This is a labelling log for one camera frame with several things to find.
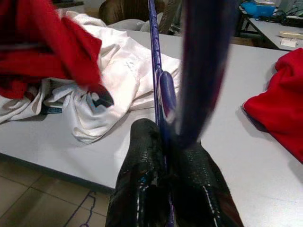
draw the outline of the red cloth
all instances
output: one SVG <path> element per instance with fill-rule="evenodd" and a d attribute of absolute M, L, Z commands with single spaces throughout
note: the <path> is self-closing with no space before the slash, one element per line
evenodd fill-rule
<path fill-rule="evenodd" d="M 73 79 L 98 90 L 101 40 L 68 18 L 59 19 L 50 0 L 1 0 L 0 45 L 39 43 L 47 48 L 0 52 L 0 95 L 22 98 L 28 83 Z"/>
<path fill-rule="evenodd" d="M 268 132 L 303 162 L 303 49 L 282 56 L 265 93 L 243 107 Z"/>

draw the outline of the beige floor tile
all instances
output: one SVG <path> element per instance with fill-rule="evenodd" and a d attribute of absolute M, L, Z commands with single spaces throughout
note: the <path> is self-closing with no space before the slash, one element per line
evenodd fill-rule
<path fill-rule="evenodd" d="M 1 227 L 62 227 L 77 206 L 30 188 L 0 219 Z"/>
<path fill-rule="evenodd" d="M 0 217 L 27 189 L 28 187 L 22 184 L 0 177 Z"/>
<path fill-rule="evenodd" d="M 108 209 L 108 204 L 109 204 L 109 195 L 102 194 L 100 192 L 96 193 L 96 204 L 93 209 L 95 213 L 102 214 L 104 216 L 107 215 L 107 209 Z M 85 202 L 83 203 L 82 207 L 86 209 L 90 209 L 91 205 L 93 203 L 93 199 L 88 197 Z"/>
<path fill-rule="evenodd" d="M 89 218 L 89 210 L 80 208 L 75 216 L 69 221 L 66 227 L 79 227 L 85 224 Z M 93 213 L 89 222 L 89 227 L 104 227 L 106 222 L 106 217 Z"/>
<path fill-rule="evenodd" d="M 46 175 L 43 175 L 32 187 L 76 205 L 80 205 L 89 192 L 88 188 Z"/>
<path fill-rule="evenodd" d="M 31 186 L 42 174 L 36 170 L 20 166 L 11 161 L 0 161 L 0 176 Z"/>

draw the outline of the desk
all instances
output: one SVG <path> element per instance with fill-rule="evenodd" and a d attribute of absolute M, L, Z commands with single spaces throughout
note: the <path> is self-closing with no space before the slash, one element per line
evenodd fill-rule
<path fill-rule="evenodd" d="M 150 34 L 128 31 L 150 47 Z M 180 56 L 181 38 L 160 35 L 161 50 Z M 241 110 L 264 90 L 273 65 L 286 52 L 232 45 L 221 96 L 202 144 L 221 168 L 246 227 L 302 226 L 303 166 L 269 134 L 258 131 Z M 85 145 L 61 114 L 0 125 L 0 152 L 71 179 L 114 188 L 129 146 L 131 124 L 154 119 L 154 109 L 126 114 L 103 139 Z"/>
<path fill-rule="evenodd" d="M 289 47 L 281 45 L 282 37 L 279 36 L 280 31 L 303 33 L 303 28 L 283 26 L 278 23 L 270 23 L 265 21 L 257 21 L 254 18 L 248 17 L 246 11 L 241 6 L 239 7 L 239 11 L 241 13 L 241 18 L 238 23 L 236 33 L 237 36 L 240 35 L 244 20 L 247 20 L 247 22 L 250 23 L 261 36 L 270 41 L 276 47 L 276 49 L 293 51 L 297 48 L 303 48 L 303 40 L 298 39 L 298 45 L 296 47 Z"/>

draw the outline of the table top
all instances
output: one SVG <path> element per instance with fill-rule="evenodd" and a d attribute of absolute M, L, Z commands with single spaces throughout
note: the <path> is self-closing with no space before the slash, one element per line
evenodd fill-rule
<path fill-rule="evenodd" d="M 298 39 L 298 45 L 296 47 L 283 46 L 281 45 L 282 37 L 279 36 L 279 32 L 297 32 L 303 33 L 303 28 L 301 27 L 289 27 L 283 26 L 278 23 L 270 23 L 265 21 L 257 21 L 253 18 L 248 18 L 253 27 L 266 36 L 277 48 L 280 50 L 293 51 L 297 48 L 303 48 L 303 40 Z"/>
<path fill-rule="evenodd" d="M 150 47 L 150 34 L 128 34 Z M 160 35 L 163 53 L 179 57 L 181 38 Z M 286 52 L 232 45 L 221 96 L 202 145 L 218 164 L 246 227 L 303 226 L 303 165 L 241 110 L 264 91 L 274 63 Z M 126 156 L 131 124 L 154 119 L 154 109 L 126 114 L 103 139 L 85 145 L 61 114 L 0 125 L 0 152 L 61 173 L 114 188 Z"/>

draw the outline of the blue container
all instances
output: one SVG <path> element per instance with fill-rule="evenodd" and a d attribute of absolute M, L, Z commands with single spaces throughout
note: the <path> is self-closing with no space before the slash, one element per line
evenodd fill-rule
<path fill-rule="evenodd" d="M 258 18 L 260 16 L 270 17 L 275 11 L 275 5 L 260 5 L 255 2 L 245 2 L 241 6 L 245 11 L 251 15 L 253 18 Z"/>

